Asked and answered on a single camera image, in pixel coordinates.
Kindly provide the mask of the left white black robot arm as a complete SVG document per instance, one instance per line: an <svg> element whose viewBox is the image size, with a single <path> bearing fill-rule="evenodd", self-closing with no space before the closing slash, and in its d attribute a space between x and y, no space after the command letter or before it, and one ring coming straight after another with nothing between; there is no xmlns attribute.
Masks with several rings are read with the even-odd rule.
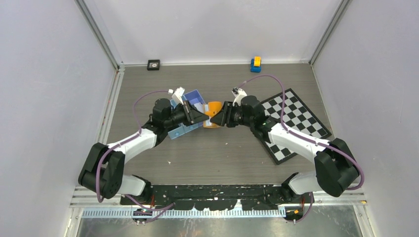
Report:
<svg viewBox="0 0 419 237"><path fill-rule="evenodd" d="M159 145L180 123L189 126L208 119L189 101L173 107L168 99L158 99L139 131L121 141L108 145L96 143L91 147L78 177L79 185L95 192L99 200L121 194L132 196L139 204L147 204L152 196L149 182L139 176L125 175L125 164Z"/></svg>

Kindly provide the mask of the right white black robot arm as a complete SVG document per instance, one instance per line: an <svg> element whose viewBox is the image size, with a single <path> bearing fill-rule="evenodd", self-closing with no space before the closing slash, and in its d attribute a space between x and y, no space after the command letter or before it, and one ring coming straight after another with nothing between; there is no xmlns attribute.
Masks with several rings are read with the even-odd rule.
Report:
<svg viewBox="0 0 419 237"><path fill-rule="evenodd" d="M282 196L287 202L296 202L302 194L316 191L339 197L357 178L364 178L343 140L318 139L292 129L267 116L255 96L245 96L240 103L224 102L210 121L226 127L247 126L256 138L288 148L314 164L314 171L293 174L282 183Z"/></svg>

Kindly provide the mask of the orange leather card holder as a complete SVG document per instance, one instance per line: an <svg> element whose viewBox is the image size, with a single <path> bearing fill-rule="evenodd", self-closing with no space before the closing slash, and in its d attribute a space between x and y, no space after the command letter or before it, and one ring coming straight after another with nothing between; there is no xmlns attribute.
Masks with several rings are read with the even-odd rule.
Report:
<svg viewBox="0 0 419 237"><path fill-rule="evenodd" d="M218 128L219 127L219 125L212 123L210 119L222 109L222 106L223 106L223 103L219 101L212 101L203 105L204 114L206 114L209 117L208 120L203 122L204 128Z"/></svg>

